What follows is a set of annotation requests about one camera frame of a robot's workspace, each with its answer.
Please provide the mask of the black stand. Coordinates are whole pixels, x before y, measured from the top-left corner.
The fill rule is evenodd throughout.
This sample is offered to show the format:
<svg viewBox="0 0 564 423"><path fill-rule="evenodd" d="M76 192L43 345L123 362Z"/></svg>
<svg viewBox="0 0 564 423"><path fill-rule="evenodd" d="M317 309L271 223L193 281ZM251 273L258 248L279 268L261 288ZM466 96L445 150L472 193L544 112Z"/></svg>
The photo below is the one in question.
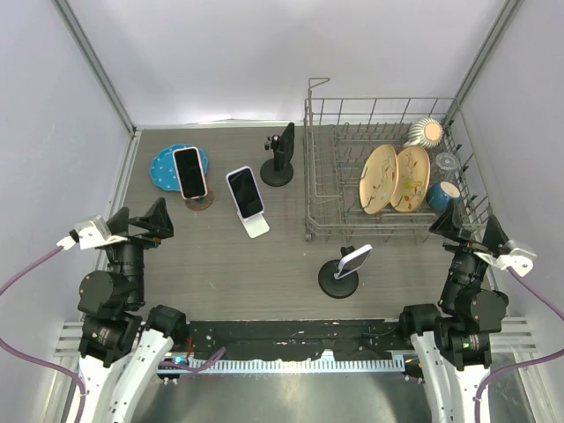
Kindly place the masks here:
<svg viewBox="0 0 564 423"><path fill-rule="evenodd" d="M273 158L266 160L260 168L260 176L264 183L271 187L282 187L293 179L293 165L291 161L285 163L284 153L279 146L280 136L268 137L264 144L266 151L273 152Z"/></svg>
<svg viewBox="0 0 564 423"><path fill-rule="evenodd" d="M340 260L332 259L324 263L318 272L318 285L322 291L334 299L344 299L357 290L359 286L359 275L357 271L350 271L342 278L337 278L340 273L338 265Z"/></svg>

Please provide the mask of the black stand front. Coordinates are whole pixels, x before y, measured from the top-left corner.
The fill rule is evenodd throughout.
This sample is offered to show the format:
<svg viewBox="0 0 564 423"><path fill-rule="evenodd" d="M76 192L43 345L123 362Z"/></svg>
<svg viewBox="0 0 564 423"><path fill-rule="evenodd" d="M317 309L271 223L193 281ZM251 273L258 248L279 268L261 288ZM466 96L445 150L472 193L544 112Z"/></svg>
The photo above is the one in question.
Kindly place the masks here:
<svg viewBox="0 0 564 423"><path fill-rule="evenodd" d="M324 263L318 272L318 285L322 291L334 299L344 299L357 290L359 286L359 275L357 271L350 271L342 278L337 278L340 273L338 265L340 260L332 259Z"/></svg>

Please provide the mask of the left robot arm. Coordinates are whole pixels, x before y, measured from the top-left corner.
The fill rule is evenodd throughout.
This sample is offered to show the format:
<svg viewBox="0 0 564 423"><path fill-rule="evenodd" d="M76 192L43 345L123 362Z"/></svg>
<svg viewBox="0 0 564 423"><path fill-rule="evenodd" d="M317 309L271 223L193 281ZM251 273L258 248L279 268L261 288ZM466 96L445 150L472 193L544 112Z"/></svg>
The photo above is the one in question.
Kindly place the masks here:
<svg viewBox="0 0 564 423"><path fill-rule="evenodd" d="M79 285L78 421L129 422L166 353L186 345L183 312L159 305L147 319L137 315L145 305L144 253L173 235L160 197L141 217L123 207L109 219L75 225L59 241L63 249L101 250L108 260L106 269L86 274Z"/></svg>

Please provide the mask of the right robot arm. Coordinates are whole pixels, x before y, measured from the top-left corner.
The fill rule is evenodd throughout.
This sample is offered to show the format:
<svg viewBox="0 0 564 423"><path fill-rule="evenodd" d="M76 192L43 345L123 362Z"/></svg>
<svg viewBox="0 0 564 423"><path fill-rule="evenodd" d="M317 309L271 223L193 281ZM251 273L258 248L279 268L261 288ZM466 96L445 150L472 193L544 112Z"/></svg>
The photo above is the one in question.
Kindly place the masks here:
<svg viewBox="0 0 564 423"><path fill-rule="evenodd" d="M456 200L429 231L445 238L452 255L447 277L435 304L404 307L397 334L417 353L434 422L488 422L490 337L501 332L508 296L482 284L488 267L506 253L508 237L491 217L482 240L474 240Z"/></svg>

